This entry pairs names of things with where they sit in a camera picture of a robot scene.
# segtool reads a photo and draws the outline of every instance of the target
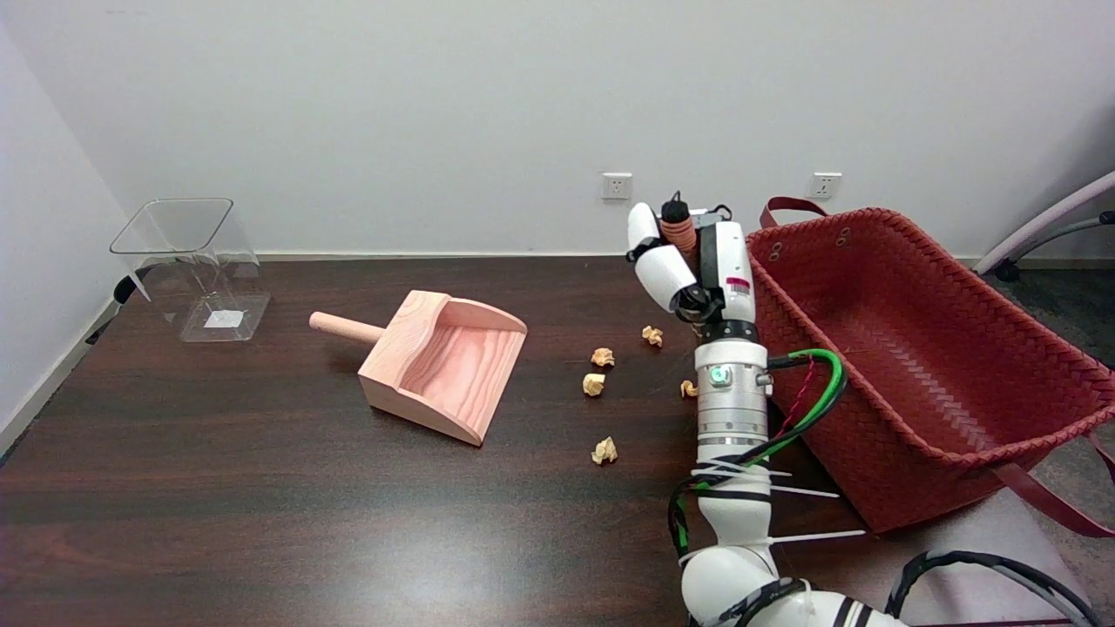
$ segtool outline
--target wooden handle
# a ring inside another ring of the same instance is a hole
[[[348,318],[330,316],[321,311],[314,311],[310,315],[310,328],[362,341],[363,344],[376,344],[379,341],[379,336],[384,335],[381,327],[374,327],[363,322],[349,320]]]

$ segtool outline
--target red handle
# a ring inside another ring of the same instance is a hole
[[[1115,483],[1115,460],[1112,459],[1109,453],[1103,450],[1099,445],[1099,440],[1094,433],[1089,433],[1087,438],[1095,446],[1096,453],[1099,453],[1104,463],[1107,464],[1107,472],[1112,475],[1112,482]],[[1104,527],[1088,518],[1087,514],[1054,494],[1018,464],[1011,462],[993,470],[995,474],[1007,488],[1014,490],[1024,501],[1034,505],[1039,512],[1054,519],[1069,531],[1075,531],[1088,538],[1115,538],[1115,529]]]
[[[808,211],[809,213],[816,213],[822,218],[828,216],[828,214],[825,213],[825,210],[817,206],[816,203],[803,199],[792,199],[789,196],[775,196],[768,200],[767,205],[763,208],[763,213],[759,214],[759,226],[764,229],[777,226],[778,222],[775,221],[774,215],[770,215],[770,212],[783,210]]]

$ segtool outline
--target cable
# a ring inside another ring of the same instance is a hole
[[[898,581],[894,582],[883,611],[894,618],[899,618],[899,615],[902,614],[902,605],[905,602],[906,595],[910,594],[910,589],[918,581],[918,578],[929,570],[953,563],[973,563],[989,568],[1045,599],[1046,602],[1049,602],[1049,605],[1064,614],[1077,627],[1102,627],[1099,617],[1088,607],[1088,604],[1084,602],[1084,599],[1069,590],[1060,581],[1020,561],[975,551],[949,551],[944,553],[934,551],[924,552],[913,558],[902,568],[902,573],[899,576]],[[1066,611],[1068,608],[1054,597],[1054,592],[1068,601],[1079,615]]]
[[[797,396],[794,397],[794,404],[789,406],[789,411],[786,412],[786,416],[782,422],[782,428],[775,434],[775,437],[786,433],[789,425],[794,422],[794,415],[797,413],[797,406],[801,405],[802,398],[805,397],[805,392],[809,388],[809,382],[813,380],[813,373],[815,372],[814,366],[817,361],[809,355],[809,372],[805,373],[805,380],[802,382],[802,388],[797,390]]]
[[[747,598],[724,610],[717,620],[725,624],[736,617],[735,627],[747,627],[747,624],[755,618],[755,615],[770,607],[776,600],[805,590],[806,583],[802,579],[791,579],[783,577],[776,581],[770,581],[758,590],[755,590]]]
[[[748,466],[758,464],[765,459],[769,457],[774,453],[777,453],[783,447],[788,445],[791,442],[796,440],[803,433],[805,433],[809,427],[816,424],[817,421],[828,415],[830,412],[836,406],[836,402],[840,401],[841,395],[844,393],[847,386],[847,377],[844,374],[844,366],[841,363],[840,356],[831,350],[825,350],[822,348],[808,348],[805,350],[798,350],[796,353],[791,353],[785,357],[775,357],[768,360],[768,369],[779,369],[789,368],[795,366],[804,366],[809,363],[812,358],[821,358],[832,366],[832,377],[828,380],[828,385],[822,393],[821,398],[817,403],[806,412],[805,416],[794,427],[792,427],[786,433],[775,436],[774,438],[752,448],[750,451],[741,455],[729,455],[724,457],[716,457],[711,460],[715,462],[726,462],[735,466],[741,466],[746,469]],[[768,408],[775,407],[773,403],[767,403]],[[673,492],[670,493],[670,500],[667,503],[666,511],[666,523],[670,531],[670,540],[673,542],[673,549],[678,553],[678,559],[683,558],[689,552],[689,527],[686,522],[685,512],[685,498],[687,492],[696,492],[700,495],[701,492],[708,491],[711,488],[729,481],[733,479],[734,474],[741,474],[744,471],[735,471],[730,466],[719,466],[711,465],[702,470],[716,470],[716,471],[729,471],[725,473],[718,473],[716,475],[708,474],[696,474],[694,476],[687,478],[685,481],[679,483]]]
[[[716,205],[716,209],[712,210],[712,213],[720,213],[721,210],[728,212],[728,216],[725,218],[725,220],[731,220],[731,215],[733,215],[731,214],[731,208],[729,208],[726,204],[718,204],[718,205]]]

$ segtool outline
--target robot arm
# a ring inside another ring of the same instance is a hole
[[[663,206],[671,222],[691,219],[680,195]],[[723,469],[768,440],[766,402],[770,389],[767,351],[755,328],[755,295],[743,229],[716,213],[697,213],[691,267],[679,245],[694,238],[670,229],[646,203],[628,215],[628,260],[659,307],[696,325],[698,379],[698,467]],[[792,627],[902,625],[896,619],[835,592],[808,591],[797,580],[779,579],[770,556],[770,475],[762,465],[739,469],[698,498],[716,531],[717,544],[683,558],[681,595],[702,627],[739,625]]]

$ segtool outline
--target baseboard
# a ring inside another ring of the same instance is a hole
[[[260,261],[358,261],[369,259],[467,259],[484,257],[620,257],[622,252],[292,252],[256,253]],[[971,268],[980,257],[958,255],[957,260]],[[1018,262],[1022,270],[1106,270],[1115,269],[1115,259],[1048,259],[1026,258]]]
[[[93,331],[100,328],[101,325],[107,322],[116,315],[119,310],[119,306],[114,300],[109,300],[105,308],[101,310],[100,315],[94,320],[91,325],[77,337],[74,346],[66,351],[61,357],[55,361],[54,366],[42,376],[39,384],[23,397],[23,402],[16,408],[16,412],[11,415],[8,423],[0,428],[0,459],[8,454],[8,450],[11,445],[19,440],[19,436],[23,433],[35,416],[39,415],[42,407],[46,406],[50,397],[54,396],[55,392],[62,385],[66,377],[69,376],[74,368],[77,367],[78,361],[85,354],[89,351],[90,346],[85,343],[85,339],[89,337]]]
[[[485,257],[621,257],[623,252],[539,252],[539,251],[495,251],[495,252],[294,252],[262,251],[255,257],[260,261],[358,261],[367,259],[476,259]]]
[[[957,257],[957,260],[972,268],[981,257]],[[1044,257],[1024,258],[1018,262],[1022,270],[1109,270],[1115,269],[1115,259],[1050,259]]]

